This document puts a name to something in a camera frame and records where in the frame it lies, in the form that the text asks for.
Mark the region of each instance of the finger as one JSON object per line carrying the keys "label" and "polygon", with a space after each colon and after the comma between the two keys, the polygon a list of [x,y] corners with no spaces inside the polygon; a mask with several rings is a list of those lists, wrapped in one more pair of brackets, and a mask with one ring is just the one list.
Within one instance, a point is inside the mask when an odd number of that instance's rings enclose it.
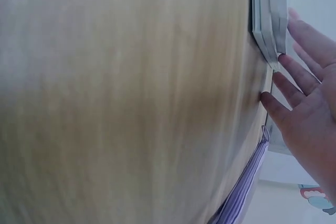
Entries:
{"label": "finger", "polygon": [[273,81],[292,108],[295,108],[306,98],[282,73],[273,74]]}
{"label": "finger", "polygon": [[322,67],[316,63],[298,43],[293,44],[293,49],[297,53],[297,55],[304,61],[310,71],[320,80],[323,81],[323,69]]}
{"label": "finger", "polygon": [[290,14],[288,30],[293,39],[322,68],[336,62],[336,43],[304,21]]}
{"label": "finger", "polygon": [[286,129],[290,111],[268,92],[262,93],[260,100],[279,129]]}
{"label": "finger", "polygon": [[306,96],[310,95],[311,92],[320,84],[310,72],[288,55],[280,55],[279,62],[293,77],[296,84]]}
{"label": "finger", "polygon": [[322,93],[326,99],[331,114],[336,122],[336,64],[329,66],[325,73],[326,77],[321,85]]}

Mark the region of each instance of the white wall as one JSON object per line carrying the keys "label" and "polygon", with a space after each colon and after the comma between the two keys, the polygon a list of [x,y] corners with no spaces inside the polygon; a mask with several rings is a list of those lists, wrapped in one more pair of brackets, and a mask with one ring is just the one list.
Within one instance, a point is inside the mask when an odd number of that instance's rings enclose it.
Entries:
{"label": "white wall", "polygon": [[260,181],[243,224],[335,224],[336,215],[313,207],[297,185]]}
{"label": "white wall", "polygon": [[266,153],[260,179],[286,184],[318,186],[317,182],[312,179],[293,156],[270,151]]}

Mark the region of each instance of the wooden board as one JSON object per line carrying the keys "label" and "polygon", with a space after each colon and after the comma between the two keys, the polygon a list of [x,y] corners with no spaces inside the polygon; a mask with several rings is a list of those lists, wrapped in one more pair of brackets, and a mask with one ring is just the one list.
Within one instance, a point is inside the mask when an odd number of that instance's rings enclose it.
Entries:
{"label": "wooden board", "polygon": [[263,122],[248,0],[0,3],[0,223],[206,223]]}

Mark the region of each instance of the wood grain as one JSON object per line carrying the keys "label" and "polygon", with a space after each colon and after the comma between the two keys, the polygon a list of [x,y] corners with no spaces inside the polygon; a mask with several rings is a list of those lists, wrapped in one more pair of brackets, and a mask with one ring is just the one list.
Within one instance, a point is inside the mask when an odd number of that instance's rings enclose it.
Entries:
{"label": "wood grain", "polygon": [[248,0],[0,3],[0,223],[206,223],[265,115]]}

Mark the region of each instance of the wooden surface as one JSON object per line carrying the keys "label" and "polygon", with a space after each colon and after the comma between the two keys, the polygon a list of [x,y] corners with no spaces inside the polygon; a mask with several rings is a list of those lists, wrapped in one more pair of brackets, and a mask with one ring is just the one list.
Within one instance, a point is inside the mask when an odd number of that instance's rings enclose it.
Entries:
{"label": "wooden surface", "polygon": [[206,223],[265,117],[248,0],[0,4],[0,223]]}

